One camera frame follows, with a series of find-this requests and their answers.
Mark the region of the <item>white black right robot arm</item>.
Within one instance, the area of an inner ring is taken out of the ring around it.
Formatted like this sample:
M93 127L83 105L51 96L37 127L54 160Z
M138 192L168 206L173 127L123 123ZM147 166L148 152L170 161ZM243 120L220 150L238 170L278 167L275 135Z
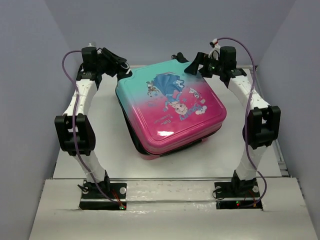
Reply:
M246 197L258 188L259 164L267 148L278 138L280 127L280 108L260 96L246 72L237 66L236 56L233 46L214 48L209 54L198 52L184 70L187 74L200 74L205 78L218 76L245 108L243 154L231 181L216 183L213 197L219 201Z

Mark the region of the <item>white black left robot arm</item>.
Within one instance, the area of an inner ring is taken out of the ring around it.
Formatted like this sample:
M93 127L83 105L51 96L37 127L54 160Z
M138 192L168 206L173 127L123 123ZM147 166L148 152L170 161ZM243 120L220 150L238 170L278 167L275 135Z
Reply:
M75 78L69 75L65 67L66 59L73 51L67 52L62 58L62 70L72 83L74 94L63 114L55 117L54 126L61 150L73 157L85 174L86 184L81 190L109 199L110 178L95 153L96 135L88 112L103 75L119 78L131 76L132 72L125 58L105 47L89 45L79 50L79 53L82 63Z

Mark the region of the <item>pink teal kids suitcase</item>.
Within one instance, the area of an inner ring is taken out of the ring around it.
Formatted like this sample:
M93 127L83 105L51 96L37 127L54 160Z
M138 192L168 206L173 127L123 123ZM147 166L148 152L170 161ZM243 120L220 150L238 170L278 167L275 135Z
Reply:
M216 133L227 110L207 81L185 73L182 53L135 68L115 88L131 140L152 159L181 151Z

